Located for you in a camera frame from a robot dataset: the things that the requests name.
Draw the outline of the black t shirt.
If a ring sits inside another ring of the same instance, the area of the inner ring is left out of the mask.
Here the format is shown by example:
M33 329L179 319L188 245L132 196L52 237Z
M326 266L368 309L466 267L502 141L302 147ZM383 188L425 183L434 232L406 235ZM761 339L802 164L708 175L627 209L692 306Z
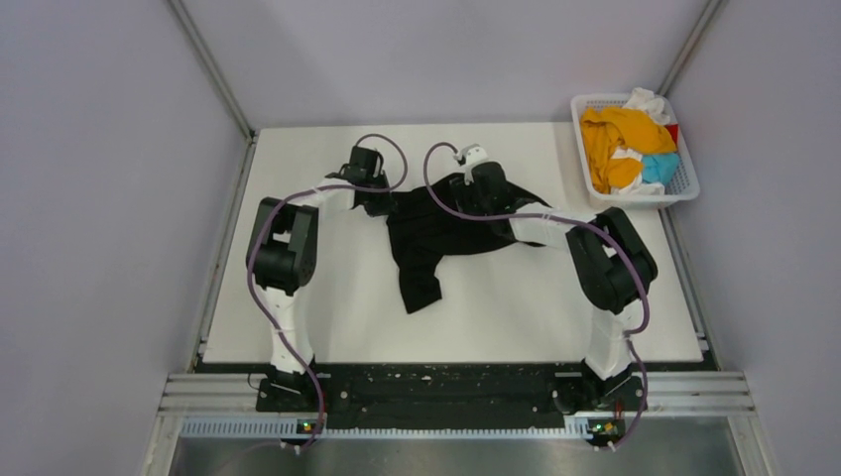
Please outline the black t shirt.
M442 299L436 268L443 258L490 253L514 244L512 238L496 234L490 222L462 220L446 212L424 187L362 196L393 201L386 224L400 294L409 314Z

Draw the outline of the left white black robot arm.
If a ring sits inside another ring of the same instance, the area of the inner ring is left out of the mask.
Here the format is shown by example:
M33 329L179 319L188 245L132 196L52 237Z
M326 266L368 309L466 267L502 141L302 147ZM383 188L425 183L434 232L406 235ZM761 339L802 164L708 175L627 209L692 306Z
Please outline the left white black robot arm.
M295 410L316 401L318 384L306 375L314 361L305 318L295 294L311 281L317 264L321 222L354 209L370 217L395 208L382 154L355 146L339 171L285 199L263 198L246 257L246 284L272 331L272 370L281 398Z

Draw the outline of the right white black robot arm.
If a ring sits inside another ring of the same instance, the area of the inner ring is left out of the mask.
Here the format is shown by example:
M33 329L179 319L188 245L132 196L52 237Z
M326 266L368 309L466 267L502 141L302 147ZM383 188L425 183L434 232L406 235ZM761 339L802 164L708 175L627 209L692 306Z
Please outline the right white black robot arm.
M570 257L579 286L592 307L591 333L583 359L584 401L607 409L622 394L633 354L628 347L634 311L650 319L647 302L658 265L627 213L610 207L593 216L573 216L517 191L502 166L474 144L454 157L455 207L509 242L546 246Z

